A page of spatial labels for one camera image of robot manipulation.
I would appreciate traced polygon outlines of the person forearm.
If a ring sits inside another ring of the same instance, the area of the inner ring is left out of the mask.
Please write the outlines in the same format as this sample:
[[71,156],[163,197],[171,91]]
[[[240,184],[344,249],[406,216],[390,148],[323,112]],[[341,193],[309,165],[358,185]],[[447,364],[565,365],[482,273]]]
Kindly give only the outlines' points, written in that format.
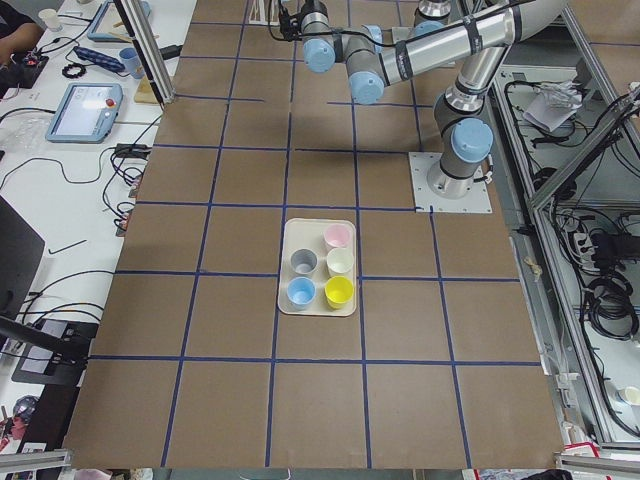
[[15,53],[33,50],[44,30],[36,23],[25,23],[20,25],[13,33],[1,39],[1,65],[7,65],[11,56]]

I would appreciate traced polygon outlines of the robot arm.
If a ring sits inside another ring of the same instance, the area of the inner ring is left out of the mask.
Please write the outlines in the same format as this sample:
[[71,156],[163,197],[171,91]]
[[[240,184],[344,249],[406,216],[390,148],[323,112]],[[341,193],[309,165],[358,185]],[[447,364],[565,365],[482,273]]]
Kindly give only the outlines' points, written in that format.
[[450,13],[450,0],[420,0],[409,37],[419,37],[443,28]]
[[376,103],[391,85],[461,61],[455,82],[434,106],[444,151],[428,174],[437,195],[457,199],[467,193],[493,145],[493,132],[478,114],[498,67],[510,46],[546,28],[565,6],[563,1],[493,1],[442,25],[448,2],[422,1],[407,36],[386,44],[378,26],[339,29],[322,2],[307,1],[294,17],[292,36],[302,41],[311,71],[344,64],[351,97],[361,105]]

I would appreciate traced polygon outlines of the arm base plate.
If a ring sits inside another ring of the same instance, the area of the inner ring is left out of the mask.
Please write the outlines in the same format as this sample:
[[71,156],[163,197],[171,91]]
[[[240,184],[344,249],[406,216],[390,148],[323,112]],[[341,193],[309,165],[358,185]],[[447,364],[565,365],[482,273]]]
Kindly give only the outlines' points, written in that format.
[[409,39],[412,32],[411,27],[392,27],[391,36],[392,42],[397,43],[400,41],[406,41]]
[[491,214],[488,181],[477,165],[472,178],[449,179],[440,152],[408,154],[415,210],[424,213]]

